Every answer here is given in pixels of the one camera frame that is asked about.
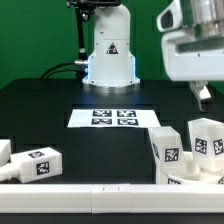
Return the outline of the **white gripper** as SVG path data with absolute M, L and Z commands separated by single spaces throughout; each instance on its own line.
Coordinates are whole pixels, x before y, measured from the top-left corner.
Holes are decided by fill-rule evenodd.
M 208 111 L 212 96 L 207 81 L 224 81 L 224 30 L 198 37 L 194 28 L 164 29 L 161 48 L 169 78 L 191 81 L 199 109 Z

